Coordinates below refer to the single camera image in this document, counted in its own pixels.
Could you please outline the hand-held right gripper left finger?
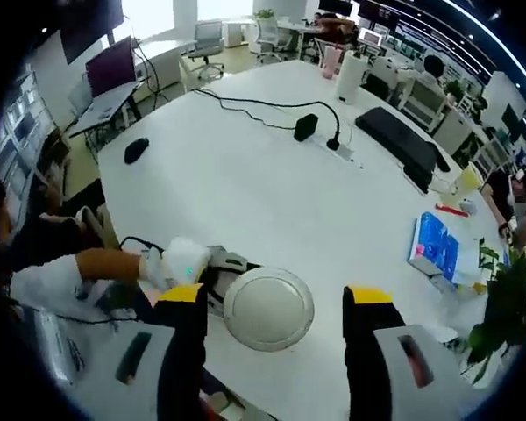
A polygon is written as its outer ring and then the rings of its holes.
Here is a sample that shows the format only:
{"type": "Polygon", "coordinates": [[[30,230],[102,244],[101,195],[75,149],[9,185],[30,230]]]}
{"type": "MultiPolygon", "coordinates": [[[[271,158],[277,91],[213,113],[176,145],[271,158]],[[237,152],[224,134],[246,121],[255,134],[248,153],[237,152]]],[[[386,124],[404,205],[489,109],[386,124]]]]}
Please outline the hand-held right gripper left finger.
{"type": "Polygon", "coordinates": [[[92,420],[203,420],[207,322],[204,285],[170,289],[93,352],[72,397],[92,420]]]}

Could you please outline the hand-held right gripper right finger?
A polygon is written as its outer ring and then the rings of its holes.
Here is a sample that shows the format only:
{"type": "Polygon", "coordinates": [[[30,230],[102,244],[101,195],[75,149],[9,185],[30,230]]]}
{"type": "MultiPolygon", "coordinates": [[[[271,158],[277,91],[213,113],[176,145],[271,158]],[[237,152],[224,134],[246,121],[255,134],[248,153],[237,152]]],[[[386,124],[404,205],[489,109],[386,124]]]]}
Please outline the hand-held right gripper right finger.
{"type": "Polygon", "coordinates": [[[473,387],[452,353],[420,325],[406,325],[389,294],[343,292],[351,420],[460,420],[473,387]]]}

